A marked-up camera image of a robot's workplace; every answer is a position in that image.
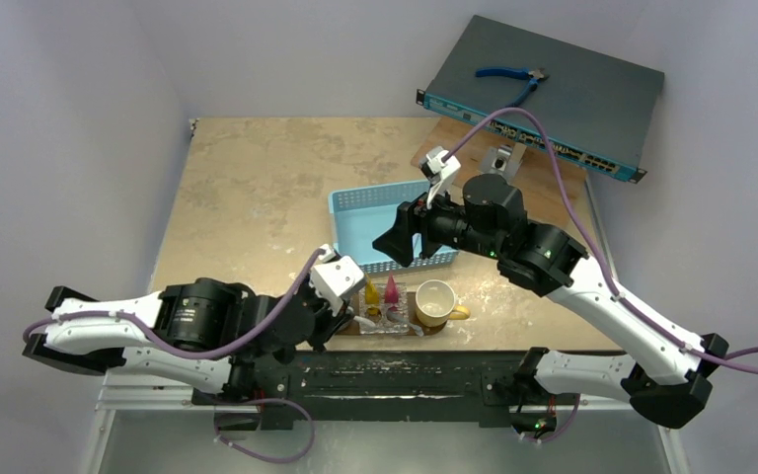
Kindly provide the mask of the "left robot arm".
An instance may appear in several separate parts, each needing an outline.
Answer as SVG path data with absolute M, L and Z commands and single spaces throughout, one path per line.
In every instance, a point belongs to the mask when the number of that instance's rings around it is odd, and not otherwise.
M 241 404 L 264 393 L 259 359 L 289 364 L 301 344 L 323 351 L 352 320 L 349 303 L 363 286 L 354 276 L 332 284 L 305 277 L 270 296 L 201 277 L 117 301 L 57 286 L 46 304 L 49 317 L 23 333 L 23 355 L 80 375 L 155 375 Z

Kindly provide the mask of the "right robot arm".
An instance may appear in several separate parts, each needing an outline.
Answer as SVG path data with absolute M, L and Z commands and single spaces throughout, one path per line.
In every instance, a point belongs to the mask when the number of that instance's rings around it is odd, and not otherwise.
M 647 420 L 680 429 L 700 414 L 716 370 L 706 356 L 724 356 L 727 341 L 699 336 L 650 309 L 651 328 L 615 295 L 598 260 L 561 228 L 531 220 L 521 191 L 504 178 L 483 174 L 466 182 L 462 203 L 425 195 L 399 204 L 394 223 L 372 246 L 408 267 L 416 256 L 443 246 L 489 257 L 510 283 L 562 305 L 599 330 L 622 355 L 576 355 L 545 348 L 527 352 L 507 385 L 524 400 L 545 395 L 586 394 L 628 403 Z

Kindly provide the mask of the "yellow toothbrush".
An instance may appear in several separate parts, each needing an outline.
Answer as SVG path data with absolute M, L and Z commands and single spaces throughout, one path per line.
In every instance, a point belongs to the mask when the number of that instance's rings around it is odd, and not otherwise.
M 369 276 L 365 277 L 364 286 L 364 311 L 370 318 L 378 318 L 381 315 L 381 296 Z

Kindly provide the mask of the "yellow mug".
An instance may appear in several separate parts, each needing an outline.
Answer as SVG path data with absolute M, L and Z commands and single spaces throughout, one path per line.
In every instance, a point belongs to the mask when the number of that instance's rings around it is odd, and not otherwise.
M 439 279 L 427 280 L 417 288 L 415 314 L 421 324 L 429 328 L 471 317 L 471 311 L 458 302 L 455 290 Z

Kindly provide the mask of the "clear plastic box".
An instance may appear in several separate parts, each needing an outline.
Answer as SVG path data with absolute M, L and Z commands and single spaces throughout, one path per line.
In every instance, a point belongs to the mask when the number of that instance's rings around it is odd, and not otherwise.
M 411 327 L 408 289 L 404 283 L 396 284 L 396 297 L 386 299 L 387 285 L 374 283 L 374 291 L 361 289 L 354 299 L 354 323 L 359 336 L 407 336 L 415 334 Z

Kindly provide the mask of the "light blue plastic basket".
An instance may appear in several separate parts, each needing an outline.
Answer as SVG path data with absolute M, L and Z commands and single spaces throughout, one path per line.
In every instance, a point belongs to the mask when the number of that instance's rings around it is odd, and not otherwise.
M 370 275 L 404 271 L 404 267 L 376 251 L 372 243 L 394 223 L 401 202 L 427 191 L 428 181 L 417 180 L 330 193 L 333 246 L 339 253 L 351 256 Z

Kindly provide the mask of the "white toothbrush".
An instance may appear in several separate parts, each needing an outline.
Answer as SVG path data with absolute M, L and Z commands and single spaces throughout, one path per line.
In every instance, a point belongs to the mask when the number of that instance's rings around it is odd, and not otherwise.
M 368 318 L 362 317 L 362 316 L 354 316 L 353 320 L 355 322 L 357 322 L 360 326 L 372 327 L 372 328 L 376 327 L 376 323 L 375 322 L 371 321 Z

